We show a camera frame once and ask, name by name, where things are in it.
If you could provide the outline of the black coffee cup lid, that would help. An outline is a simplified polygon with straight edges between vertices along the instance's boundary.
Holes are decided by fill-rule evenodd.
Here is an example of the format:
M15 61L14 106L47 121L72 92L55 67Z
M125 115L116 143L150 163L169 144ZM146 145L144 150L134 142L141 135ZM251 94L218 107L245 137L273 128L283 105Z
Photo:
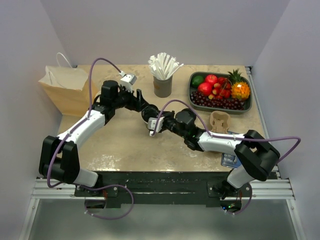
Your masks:
M153 104L150 104L141 111L141 117L144 123L147 125L149 118L157 118L159 113L160 110L158 109L158 107Z

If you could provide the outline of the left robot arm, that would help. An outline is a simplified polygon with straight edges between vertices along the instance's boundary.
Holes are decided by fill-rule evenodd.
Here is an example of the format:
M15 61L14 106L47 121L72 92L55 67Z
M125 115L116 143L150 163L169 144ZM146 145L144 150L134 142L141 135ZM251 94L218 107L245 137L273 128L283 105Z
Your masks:
M117 109L141 112L148 105L141 90L129 91L115 80L106 80L99 101L92 104L91 110L65 132L43 140L39 173L47 180L86 186L88 193L99 196L104 184L98 180L97 172L80 167L79 148L112 119Z

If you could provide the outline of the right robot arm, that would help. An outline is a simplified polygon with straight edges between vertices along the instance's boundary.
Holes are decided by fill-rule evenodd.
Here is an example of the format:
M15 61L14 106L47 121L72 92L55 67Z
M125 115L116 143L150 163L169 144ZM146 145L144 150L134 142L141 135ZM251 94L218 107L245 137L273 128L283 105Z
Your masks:
M197 127L196 114L189 109L176 114L160 113L158 116L161 130L169 130L182 137L191 150L225 153L240 160L241 165L214 186L220 194L233 197L243 185L253 180L266 181L280 158L280 153L255 130L235 136L214 134Z

